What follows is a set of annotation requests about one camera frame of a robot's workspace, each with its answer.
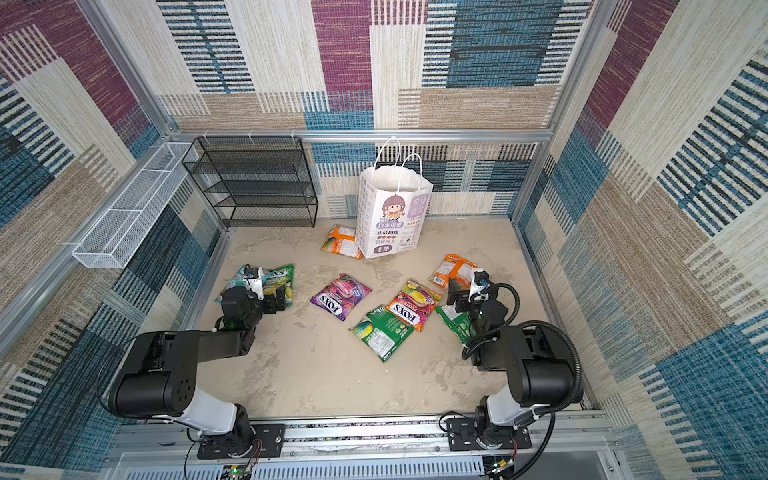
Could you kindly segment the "green snack bag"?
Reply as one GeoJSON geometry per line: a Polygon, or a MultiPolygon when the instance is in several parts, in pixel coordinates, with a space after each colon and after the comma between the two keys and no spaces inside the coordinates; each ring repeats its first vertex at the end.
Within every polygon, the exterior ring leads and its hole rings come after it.
{"type": "Polygon", "coordinates": [[[382,362],[387,362],[414,331],[414,327],[391,313],[386,305],[379,305],[350,331],[382,362]]]}
{"type": "Polygon", "coordinates": [[[466,345],[475,335],[468,312],[459,312],[455,305],[440,305],[436,311],[443,323],[466,345]]]}

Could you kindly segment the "orange snack bag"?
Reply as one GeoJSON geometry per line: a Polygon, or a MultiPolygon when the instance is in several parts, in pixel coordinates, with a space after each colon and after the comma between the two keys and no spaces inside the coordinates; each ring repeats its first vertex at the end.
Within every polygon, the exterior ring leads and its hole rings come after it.
{"type": "Polygon", "coordinates": [[[356,230],[342,225],[332,227],[321,250],[356,260],[363,258],[363,253],[356,243],[356,230]]]}
{"type": "Polygon", "coordinates": [[[454,281],[462,290],[468,290],[474,279],[474,272],[479,269],[475,263],[455,254],[448,254],[429,277],[429,281],[442,290],[448,290],[454,281]]]}

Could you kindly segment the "red yellow Fox's bag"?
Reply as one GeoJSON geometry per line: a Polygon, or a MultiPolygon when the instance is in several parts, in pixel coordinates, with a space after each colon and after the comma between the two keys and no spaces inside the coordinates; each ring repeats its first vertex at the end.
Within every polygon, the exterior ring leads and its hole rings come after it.
{"type": "Polygon", "coordinates": [[[416,280],[408,279],[386,308],[405,325],[421,332],[441,299],[441,294],[416,280]]]}

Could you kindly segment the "white paper bag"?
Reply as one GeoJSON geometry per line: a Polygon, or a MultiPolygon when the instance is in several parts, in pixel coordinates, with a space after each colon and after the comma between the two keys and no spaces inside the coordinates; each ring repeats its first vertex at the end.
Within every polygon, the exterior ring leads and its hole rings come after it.
{"type": "Polygon", "coordinates": [[[418,153],[402,155],[397,137],[385,140],[359,177],[355,242],[366,259],[418,246],[434,185],[418,153]]]}

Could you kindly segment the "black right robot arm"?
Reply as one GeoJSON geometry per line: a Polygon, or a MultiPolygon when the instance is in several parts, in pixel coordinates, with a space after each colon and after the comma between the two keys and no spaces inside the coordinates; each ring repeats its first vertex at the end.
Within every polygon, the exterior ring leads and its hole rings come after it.
{"type": "Polygon", "coordinates": [[[519,323],[517,290],[488,280],[483,272],[468,287],[450,281],[447,305],[469,328],[461,357],[480,371],[503,372],[506,384],[480,400],[471,427],[448,420],[445,429],[466,449],[530,447],[530,425],[545,416],[554,420],[582,398],[583,370],[575,345],[549,322],[519,323]]]}

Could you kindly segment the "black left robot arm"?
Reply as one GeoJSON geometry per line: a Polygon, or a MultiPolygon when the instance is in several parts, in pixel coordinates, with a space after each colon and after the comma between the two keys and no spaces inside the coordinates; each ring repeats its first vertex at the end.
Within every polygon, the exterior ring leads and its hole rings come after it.
{"type": "Polygon", "coordinates": [[[138,335],[114,374],[106,409],[126,419],[162,419],[198,431],[202,449],[217,458],[242,457],[257,437],[244,406],[224,402],[197,385],[201,363],[249,353],[266,315],[287,307],[284,286],[261,295],[243,286],[221,294],[222,317],[213,330],[154,331],[138,335]]]}

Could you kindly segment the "green yellow Fox's bag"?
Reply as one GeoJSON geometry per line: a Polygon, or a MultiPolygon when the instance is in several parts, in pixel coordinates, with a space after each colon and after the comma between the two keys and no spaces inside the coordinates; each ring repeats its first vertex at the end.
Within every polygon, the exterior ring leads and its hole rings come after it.
{"type": "Polygon", "coordinates": [[[277,295],[277,291],[285,289],[285,306],[293,305],[294,265],[286,264],[275,269],[265,269],[263,276],[264,295],[277,295]]]}

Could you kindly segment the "teal Fox's candy bag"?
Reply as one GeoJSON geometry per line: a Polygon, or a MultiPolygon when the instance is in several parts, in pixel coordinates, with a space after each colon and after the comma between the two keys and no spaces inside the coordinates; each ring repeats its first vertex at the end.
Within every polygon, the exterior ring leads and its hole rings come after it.
{"type": "Polygon", "coordinates": [[[242,286],[242,287],[244,287],[244,288],[245,288],[247,291],[249,291],[249,290],[247,289],[247,287],[246,287],[246,283],[243,281],[243,269],[244,269],[244,266],[245,266],[245,265],[243,265],[243,266],[242,266],[242,267],[241,267],[241,268],[238,270],[238,272],[236,273],[235,277],[234,277],[232,280],[230,280],[230,281],[227,283],[226,287],[225,287],[225,288],[224,288],[224,289],[223,289],[223,290],[220,292],[220,294],[219,294],[219,295],[217,296],[217,298],[215,299],[215,302],[216,302],[216,303],[220,303],[220,302],[222,301],[224,292],[225,292],[226,290],[230,289],[230,288],[234,288],[234,287],[239,287],[239,286],[242,286]]]}

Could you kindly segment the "purple Fox's candy bag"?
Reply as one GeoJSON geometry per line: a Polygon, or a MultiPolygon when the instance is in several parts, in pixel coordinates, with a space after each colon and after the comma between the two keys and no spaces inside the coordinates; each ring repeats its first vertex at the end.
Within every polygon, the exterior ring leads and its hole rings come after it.
{"type": "Polygon", "coordinates": [[[371,289],[349,274],[341,273],[311,298],[311,303],[345,321],[354,307],[371,293],[371,289]]]}

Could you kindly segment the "black mesh shelf rack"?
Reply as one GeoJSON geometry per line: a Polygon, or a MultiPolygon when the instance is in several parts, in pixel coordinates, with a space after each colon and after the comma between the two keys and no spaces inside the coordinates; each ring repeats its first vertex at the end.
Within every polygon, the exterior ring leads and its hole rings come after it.
{"type": "Polygon", "coordinates": [[[182,165],[227,228],[316,224],[318,196],[296,137],[199,136],[182,165]]]}

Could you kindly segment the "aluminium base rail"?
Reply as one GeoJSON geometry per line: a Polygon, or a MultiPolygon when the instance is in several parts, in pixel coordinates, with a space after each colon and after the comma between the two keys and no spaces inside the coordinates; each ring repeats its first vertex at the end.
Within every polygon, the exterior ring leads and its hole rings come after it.
{"type": "Polygon", "coordinates": [[[266,418],[241,457],[206,455],[198,435],[148,422],[117,434],[102,479],[629,479],[600,411],[566,410],[481,447],[467,415],[266,418]]]}

